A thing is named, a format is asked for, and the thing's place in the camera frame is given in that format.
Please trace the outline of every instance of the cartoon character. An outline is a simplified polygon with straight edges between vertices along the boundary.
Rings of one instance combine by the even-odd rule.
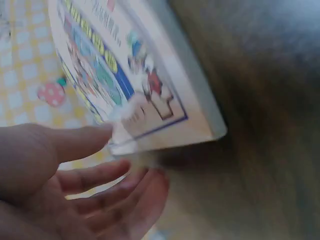
[[[128,65],[133,74],[143,76],[142,89],[146,100],[154,106],[162,120],[173,117],[170,102],[174,99],[174,95],[160,80],[153,56],[148,53],[147,46],[134,32],[127,36],[127,41],[132,48]]]

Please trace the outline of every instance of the palm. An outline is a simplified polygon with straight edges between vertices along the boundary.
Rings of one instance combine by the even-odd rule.
[[[97,150],[91,146],[89,152],[92,154],[92,151]],[[89,152],[88,149],[78,150],[77,156],[71,158],[78,159],[89,155]],[[113,187],[91,197],[72,200],[65,198],[66,195],[83,193],[114,181],[129,169],[130,162],[121,160],[87,169],[57,171],[44,182],[42,176],[31,178],[30,175],[22,175],[20,180],[24,180],[25,186],[32,182],[30,187],[16,191],[14,187],[6,189],[0,184],[0,190],[11,193],[1,196],[0,191],[0,199],[2,197],[13,203],[19,212],[19,223],[24,222],[28,232],[32,233],[30,239],[139,240],[158,219],[167,198],[169,184],[161,171],[143,169],[137,173],[130,173]],[[43,174],[44,178],[55,172],[54,169],[48,168],[44,168],[43,171],[48,171]],[[29,172],[37,175],[34,169],[29,169]],[[6,175],[0,174],[0,180],[6,182]]]

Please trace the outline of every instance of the fingernail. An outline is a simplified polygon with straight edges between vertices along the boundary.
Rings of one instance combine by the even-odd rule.
[[[160,175],[162,175],[164,177],[166,176],[165,170],[158,168],[156,171],[158,172],[158,174],[160,174]]]
[[[112,125],[112,123],[107,122],[99,125],[99,128],[112,132],[114,129],[114,126]]]

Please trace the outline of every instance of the colorful illustration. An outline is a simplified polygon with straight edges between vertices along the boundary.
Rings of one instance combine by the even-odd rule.
[[[121,93],[92,46],[83,40],[67,17],[62,21],[67,36],[67,49],[77,73],[76,84],[93,102],[100,115],[108,119],[114,107],[122,105]]]
[[[147,46],[134,31],[127,36],[127,43],[132,48],[132,55],[128,56],[128,65],[133,74],[142,76],[141,83],[146,100],[153,105],[162,120],[173,117],[170,102],[174,99],[174,95],[160,80],[153,56],[148,52]],[[166,108],[160,109],[159,100],[166,104]]]
[[[59,3],[56,45],[62,68],[96,121],[119,125],[116,145],[188,119],[148,32],[129,20],[120,1]],[[79,5],[91,12],[84,14]],[[101,25],[93,25],[93,18]]]

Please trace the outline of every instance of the finger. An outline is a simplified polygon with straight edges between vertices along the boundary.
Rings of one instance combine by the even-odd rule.
[[[88,215],[97,211],[104,211],[112,205],[126,199],[144,178],[148,169],[137,173],[130,173],[121,182],[111,188],[99,192],[88,198],[70,200],[80,215]]]
[[[153,184],[155,179],[163,179],[162,183],[165,185],[164,188],[167,188],[168,191],[168,186],[166,185],[164,176],[156,170],[149,170],[137,188],[127,199],[114,206],[112,209],[89,217],[86,220],[88,227],[99,235],[106,231],[110,226],[121,223],[135,210],[137,204],[139,204],[142,197],[146,194],[146,190],[149,188],[149,185]]]
[[[169,181],[157,174],[143,191],[134,209],[111,226],[98,240],[140,240],[160,217],[168,197]]]
[[[54,130],[36,124],[0,128],[0,198],[19,202],[50,179],[59,163],[99,151],[112,126]]]
[[[89,157],[100,151],[112,136],[113,126],[86,126],[78,129],[45,128],[59,163]]]
[[[64,194],[79,194],[122,177],[130,166],[130,162],[123,159],[85,169],[58,171],[56,177]]]

